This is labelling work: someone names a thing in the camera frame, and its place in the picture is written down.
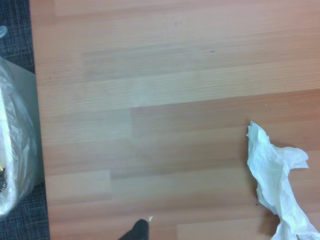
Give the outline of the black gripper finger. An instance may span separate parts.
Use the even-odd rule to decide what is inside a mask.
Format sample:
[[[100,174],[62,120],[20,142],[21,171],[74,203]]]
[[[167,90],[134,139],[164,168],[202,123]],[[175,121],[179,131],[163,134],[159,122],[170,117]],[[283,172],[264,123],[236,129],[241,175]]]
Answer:
[[[119,240],[149,240],[149,223],[139,219]]]

